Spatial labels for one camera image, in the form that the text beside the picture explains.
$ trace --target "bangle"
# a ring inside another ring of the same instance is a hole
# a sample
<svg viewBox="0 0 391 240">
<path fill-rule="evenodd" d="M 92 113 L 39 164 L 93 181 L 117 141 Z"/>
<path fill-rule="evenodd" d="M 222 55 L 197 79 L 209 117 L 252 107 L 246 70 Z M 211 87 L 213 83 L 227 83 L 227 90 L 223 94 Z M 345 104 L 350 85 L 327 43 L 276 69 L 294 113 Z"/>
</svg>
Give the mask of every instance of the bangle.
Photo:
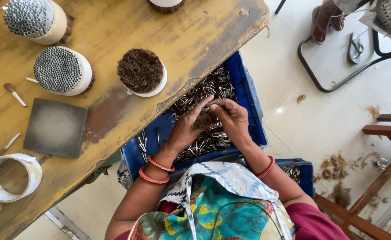
<svg viewBox="0 0 391 240">
<path fill-rule="evenodd" d="M 152 182 L 152 183 L 157 183 L 157 184 L 164 184 L 164 183 L 167 183 L 169 180 L 170 180 L 170 176 L 167 175 L 167 178 L 164 179 L 164 180 L 154 180 L 148 176 L 145 175 L 145 173 L 143 172 L 144 169 L 145 169 L 146 166 L 142 166 L 141 168 L 139 168 L 139 175 L 145 179 L 146 181 L 148 182 Z"/>
<path fill-rule="evenodd" d="M 260 174 L 256 175 L 257 178 L 261 179 L 265 176 L 267 176 L 268 173 L 273 170 L 274 164 L 275 164 L 275 159 L 272 156 L 268 156 L 271 160 L 270 165 L 265 169 L 265 171 L 261 172 Z"/>
<path fill-rule="evenodd" d="M 156 166 L 158 168 L 161 168 L 163 170 L 169 171 L 169 172 L 175 172 L 176 171 L 176 168 L 173 165 L 171 166 L 171 168 L 167 168 L 165 166 L 161 166 L 160 164 L 154 162 L 154 160 L 152 160 L 151 157 L 152 156 L 147 156 L 148 161 L 150 161 L 152 164 L 154 164 L 154 166 Z"/>
</svg>

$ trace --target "hand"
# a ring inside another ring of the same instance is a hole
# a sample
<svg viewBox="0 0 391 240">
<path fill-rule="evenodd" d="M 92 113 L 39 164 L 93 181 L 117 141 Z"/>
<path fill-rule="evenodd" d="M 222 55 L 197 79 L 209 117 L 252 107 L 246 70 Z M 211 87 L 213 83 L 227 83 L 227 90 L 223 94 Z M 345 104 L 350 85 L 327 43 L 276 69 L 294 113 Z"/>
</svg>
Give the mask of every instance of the hand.
<svg viewBox="0 0 391 240">
<path fill-rule="evenodd" d="M 218 115 L 225 133 L 238 149 L 252 143 L 248 129 L 247 110 L 244 107 L 231 99 L 215 99 L 208 105 L 210 105 L 210 110 Z"/>
<path fill-rule="evenodd" d="M 177 120 L 171 134 L 166 142 L 165 147 L 171 151 L 180 153 L 182 150 L 187 148 L 193 141 L 204 131 L 204 129 L 195 129 L 193 124 L 200 114 L 202 108 L 214 98 L 214 95 L 203 99 L 193 109 L 183 116 L 180 116 Z"/>
</svg>

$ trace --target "yellow wooden table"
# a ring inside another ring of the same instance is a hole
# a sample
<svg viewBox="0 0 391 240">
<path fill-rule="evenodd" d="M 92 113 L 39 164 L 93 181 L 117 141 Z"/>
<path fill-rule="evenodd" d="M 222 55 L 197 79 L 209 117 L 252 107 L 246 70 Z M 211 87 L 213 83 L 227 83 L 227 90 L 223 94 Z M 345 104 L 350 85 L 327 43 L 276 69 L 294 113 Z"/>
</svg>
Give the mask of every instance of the yellow wooden table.
<svg viewBox="0 0 391 240">
<path fill-rule="evenodd" d="M 16 133 L 22 135 L 6 154 L 37 157 L 43 169 L 38 189 L 0 212 L 0 240 L 17 236 L 41 214 L 58 203 L 97 166 L 147 126 L 198 80 L 255 36 L 269 20 L 263 0 L 187 0 L 175 14 L 154 11 L 146 0 L 59 0 L 75 17 L 67 46 L 84 55 L 96 71 L 93 89 L 77 96 L 60 96 L 25 80 L 46 46 L 10 33 L 0 9 L 0 149 Z M 155 52 L 167 68 L 168 80 L 160 94 L 142 98 L 127 95 L 116 74 L 125 52 L 142 47 Z M 27 103 L 22 107 L 4 88 L 9 82 Z M 35 97 L 89 107 L 79 159 L 23 150 L 23 140 Z M 2 186 L 22 192 L 27 176 L 19 165 L 0 171 Z"/>
</svg>

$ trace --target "metal plate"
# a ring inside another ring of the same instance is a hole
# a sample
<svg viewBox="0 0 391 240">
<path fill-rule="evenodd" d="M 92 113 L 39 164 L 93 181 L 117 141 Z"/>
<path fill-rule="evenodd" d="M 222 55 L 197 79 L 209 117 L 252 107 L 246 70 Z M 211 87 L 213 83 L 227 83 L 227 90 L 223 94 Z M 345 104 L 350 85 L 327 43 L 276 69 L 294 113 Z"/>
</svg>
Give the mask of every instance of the metal plate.
<svg viewBox="0 0 391 240">
<path fill-rule="evenodd" d="M 34 98 L 23 148 L 78 158 L 87 110 L 66 103 Z"/>
</svg>

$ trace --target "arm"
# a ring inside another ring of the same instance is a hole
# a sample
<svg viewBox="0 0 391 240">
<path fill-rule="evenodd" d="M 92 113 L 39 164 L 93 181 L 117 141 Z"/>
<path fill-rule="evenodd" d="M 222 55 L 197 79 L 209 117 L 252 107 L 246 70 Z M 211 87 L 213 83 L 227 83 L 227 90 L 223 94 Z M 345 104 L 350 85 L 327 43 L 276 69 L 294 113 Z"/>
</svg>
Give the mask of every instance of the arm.
<svg viewBox="0 0 391 240">
<path fill-rule="evenodd" d="M 209 105 L 219 116 L 225 133 L 241 151 L 251 171 L 256 175 L 267 169 L 271 160 L 249 135 L 247 110 L 230 99 L 216 99 Z M 304 202 L 317 208 L 314 200 L 276 164 L 261 181 L 278 192 L 279 200 L 285 207 L 296 202 Z"/>
<path fill-rule="evenodd" d="M 201 109 L 213 99 L 213 95 L 201 101 L 192 111 L 179 117 L 168 141 L 155 156 L 153 161 L 170 168 L 173 161 L 183 149 L 187 148 L 204 129 L 192 127 Z M 168 172 L 149 163 L 144 170 L 146 176 L 154 180 L 164 180 Z M 165 184 L 156 184 L 137 178 L 115 211 L 107 231 L 105 240 L 114 240 L 123 232 L 131 230 L 135 221 L 142 215 L 156 210 Z"/>
</svg>

